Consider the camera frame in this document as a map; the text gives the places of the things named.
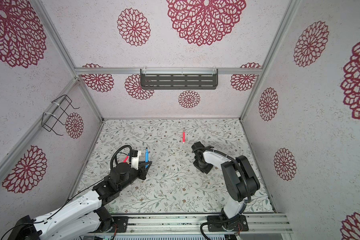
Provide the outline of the blue highlighter pen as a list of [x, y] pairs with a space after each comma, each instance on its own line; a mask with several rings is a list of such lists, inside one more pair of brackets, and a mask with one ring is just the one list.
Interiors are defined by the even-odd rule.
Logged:
[[146, 169], [149, 166], [148, 162], [149, 162], [149, 150], [148, 150], [148, 147], [146, 147], [146, 152], [145, 152], [145, 163], [146, 163], [145, 168]]

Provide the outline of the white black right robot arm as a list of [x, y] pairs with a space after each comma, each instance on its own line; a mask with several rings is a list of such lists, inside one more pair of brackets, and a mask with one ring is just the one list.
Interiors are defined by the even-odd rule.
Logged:
[[222, 208], [221, 219], [230, 220], [241, 215], [261, 187], [248, 158], [233, 158], [212, 146], [205, 147], [201, 142], [192, 145], [192, 153], [195, 154], [194, 166], [199, 171], [208, 174], [213, 167], [222, 171], [230, 197]]

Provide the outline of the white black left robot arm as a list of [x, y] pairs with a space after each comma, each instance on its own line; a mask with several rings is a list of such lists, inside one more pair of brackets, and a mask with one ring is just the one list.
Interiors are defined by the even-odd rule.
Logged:
[[25, 216], [9, 230], [10, 240], [70, 240], [80, 235], [112, 229], [114, 220], [106, 205], [120, 196], [135, 180], [145, 180], [152, 162], [133, 168], [120, 163], [92, 190], [75, 196], [59, 209], [32, 219]]

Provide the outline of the pink highlighter on table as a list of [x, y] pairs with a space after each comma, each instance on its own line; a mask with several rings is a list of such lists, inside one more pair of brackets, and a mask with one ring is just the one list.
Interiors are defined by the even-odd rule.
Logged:
[[123, 163], [127, 163], [129, 159], [129, 155], [126, 156], [126, 158], [124, 159]]

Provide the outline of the dark grey wall shelf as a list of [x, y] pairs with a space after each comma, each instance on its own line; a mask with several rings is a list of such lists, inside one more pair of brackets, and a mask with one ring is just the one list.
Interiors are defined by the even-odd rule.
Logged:
[[140, 70], [140, 85], [144, 90], [215, 90], [219, 83], [219, 71], [172, 71]]

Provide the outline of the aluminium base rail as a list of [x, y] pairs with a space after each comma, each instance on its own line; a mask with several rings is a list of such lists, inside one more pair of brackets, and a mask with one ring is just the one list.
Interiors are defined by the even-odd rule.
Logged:
[[291, 234], [292, 227], [284, 214], [241, 214], [224, 220], [213, 214], [113, 215], [86, 214], [76, 220], [57, 217], [35, 220], [42, 240], [70, 240], [89, 233], [118, 235], [208, 235], [208, 234]]

